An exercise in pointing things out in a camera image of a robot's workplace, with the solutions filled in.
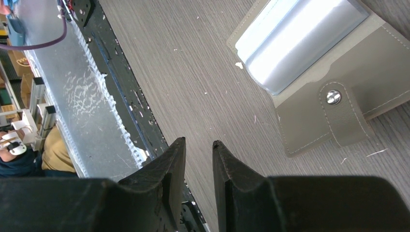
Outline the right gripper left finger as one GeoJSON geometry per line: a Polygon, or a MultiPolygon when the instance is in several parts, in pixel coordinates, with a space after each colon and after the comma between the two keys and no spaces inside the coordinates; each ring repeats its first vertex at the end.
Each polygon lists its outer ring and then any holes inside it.
{"type": "Polygon", "coordinates": [[[0,182],[3,232],[176,232],[186,139],[115,182],[103,178],[7,178],[0,182]]]}

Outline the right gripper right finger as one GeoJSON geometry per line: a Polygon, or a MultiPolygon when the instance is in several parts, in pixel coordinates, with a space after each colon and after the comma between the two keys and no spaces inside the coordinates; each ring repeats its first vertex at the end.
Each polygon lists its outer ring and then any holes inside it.
{"type": "Polygon", "coordinates": [[[262,176],[213,143],[221,232],[407,232],[410,211],[375,176],[262,176]]]}

